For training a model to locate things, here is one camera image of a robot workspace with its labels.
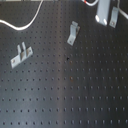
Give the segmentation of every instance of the metal bracket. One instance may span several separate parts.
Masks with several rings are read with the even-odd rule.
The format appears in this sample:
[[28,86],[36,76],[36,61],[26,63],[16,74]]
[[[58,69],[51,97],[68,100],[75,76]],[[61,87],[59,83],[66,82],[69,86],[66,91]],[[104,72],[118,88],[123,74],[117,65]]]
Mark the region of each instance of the metal bracket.
[[78,23],[72,21],[72,24],[70,25],[70,36],[67,41],[68,44],[73,46],[79,30],[80,30],[80,27],[78,26]]
[[113,7],[112,14],[111,14],[111,20],[109,23],[109,25],[113,28],[116,27],[116,23],[117,23],[117,19],[118,19],[118,12],[119,12],[119,9],[116,7]]
[[111,0],[99,0],[97,14],[95,16],[96,21],[104,26],[107,26],[108,14]]
[[22,43],[22,47],[23,47],[23,52],[21,53],[20,45],[17,46],[18,55],[16,57],[14,57],[13,59],[11,59],[11,66],[12,66],[12,68],[15,68],[17,65],[19,65],[24,60],[26,60],[31,55],[33,55],[32,48],[29,47],[28,49],[26,49],[26,46],[25,46],[24,42]]

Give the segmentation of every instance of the black surface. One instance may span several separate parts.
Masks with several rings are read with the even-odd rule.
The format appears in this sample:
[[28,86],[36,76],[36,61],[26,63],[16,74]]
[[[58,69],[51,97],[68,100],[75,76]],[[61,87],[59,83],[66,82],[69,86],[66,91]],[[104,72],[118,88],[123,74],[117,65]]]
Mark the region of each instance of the black surface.
[[[127,4],[121,1],[126,12]],[[1,3],[0,18],[23,26],[38,5]],[[44,2],[28,29],[0,24],[0,128],[128,127],[128,21],[119,15],[116,29],[104,27],[95,21],[96,8]],[[81,27],[73,47],[72,21]],[[12,70],[23,41],[34,55]]]

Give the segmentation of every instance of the metal mount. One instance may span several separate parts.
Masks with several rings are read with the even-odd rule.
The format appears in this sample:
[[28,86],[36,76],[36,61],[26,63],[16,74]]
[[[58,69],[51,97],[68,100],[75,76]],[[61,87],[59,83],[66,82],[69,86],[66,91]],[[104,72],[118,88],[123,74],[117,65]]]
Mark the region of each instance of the metal mount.
[[11,66],[12,66],[12,68],[15,68],[17,65],[19,65],[24,60],[26,60],[31,55],[33,55],[32,48],[29,47],[28,49],[26,49],[26,46],[25,46],[24,42],[22,43],[22,47],[23,47],[23,52],[21,52],[20,45],[17,46],[18,55],[16,57],[14,57],[13,59],[11,59]]
[[68,44],[73,46],[79,30],[80,30],[80,27],[78,26],[78,23],[72,21],[72,24],[70,25],[70,36],[67,41]]
[[116,23],[117,23],[117,19],[118,19],[118,12],[119,12],[119,9],[116,8],[116,7],[113,7],[111,20],[110,20],[110,23],[109,23],[109,25],[113,28],[116,27]]

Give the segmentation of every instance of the perforated surface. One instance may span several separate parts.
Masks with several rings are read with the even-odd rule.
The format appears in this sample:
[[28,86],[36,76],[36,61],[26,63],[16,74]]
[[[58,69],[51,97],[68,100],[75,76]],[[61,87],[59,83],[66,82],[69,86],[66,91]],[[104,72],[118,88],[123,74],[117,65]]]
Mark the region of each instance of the perforated surface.
[[[1,3],[0,18],[23,26],[38,4]],[[128,127],[128,21],[104,27],[95,13],[80,1],[44,2],[27,30],[0,24],[0,128]],[[73,47],[72,21],[81,27]],[[12,70],[23,41],[34,55]]]

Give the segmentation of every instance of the white cable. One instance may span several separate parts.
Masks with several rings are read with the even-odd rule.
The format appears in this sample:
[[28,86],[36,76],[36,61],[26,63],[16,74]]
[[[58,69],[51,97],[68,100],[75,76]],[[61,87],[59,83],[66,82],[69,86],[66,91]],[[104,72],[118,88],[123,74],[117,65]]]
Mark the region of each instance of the white cable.
[[120,0],[118,0],[117,8],[119,9],[119,12],[128,19],[128,14],[126,14],[123,10],[120,9]]
[[86,0],[82,0],[83,2],[85,2],[88,6],[94,6],[98,3],[99,0],[95,0],[93,3],[89,3]]
[[14,25],[12,25],[12,24],[10,24],[10,23],[4,21],[4,20],[0,20],[0,23],[3,23],[3,24],[5,24],[5,25],[7,25],[7,26],[9,26],[9,27],[11,27],[11,28],[17,30],[17,31],[21,31],[21,30],[24,30],[24,29],[28,28],[28,27],[34,22],[34,20],[36,19],[37,15],[38,15],[38,13],[39,13],[39,11],[40,11],[40,7],[41,7],[43,1],[44,1],[44,0],[41,0],[41,2],[40,2],[40,4],[39,4],[39,7],[38,7],[38,9],[37,9],[37,12],[36,12],[35,16],[34,16],[33,19],[31,20],[31,22],[28,23],[27,25],[25,25],[25,26],[23,26],[23,27],[16,27],[16,26],[14,26]]

